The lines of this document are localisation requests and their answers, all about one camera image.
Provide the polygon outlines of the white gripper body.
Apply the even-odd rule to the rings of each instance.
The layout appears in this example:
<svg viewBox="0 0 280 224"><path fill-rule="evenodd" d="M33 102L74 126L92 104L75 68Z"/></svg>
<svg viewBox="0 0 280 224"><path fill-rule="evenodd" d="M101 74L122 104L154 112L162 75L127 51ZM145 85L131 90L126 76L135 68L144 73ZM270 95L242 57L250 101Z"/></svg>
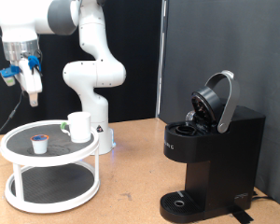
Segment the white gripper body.
<svg viewBox="0 0 280 224"><path fill-rule="evenodd" d="M19 68L18 81L22 88L29 94L42 92L40 74L34 67L30 68L29 61L27 59L20 60Z"/></svg>

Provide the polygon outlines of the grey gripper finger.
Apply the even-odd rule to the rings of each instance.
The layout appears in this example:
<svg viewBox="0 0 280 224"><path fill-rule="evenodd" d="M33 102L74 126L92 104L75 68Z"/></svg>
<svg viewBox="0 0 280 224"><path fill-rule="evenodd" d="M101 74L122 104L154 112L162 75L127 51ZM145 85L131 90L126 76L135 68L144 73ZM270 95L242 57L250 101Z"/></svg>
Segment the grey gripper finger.
<svg viewBox="0 0 280 224"><path fill-rule="evenodd" d="M31 107L38 106L38 93L30 93L29 94L29 102Z"/></svg>

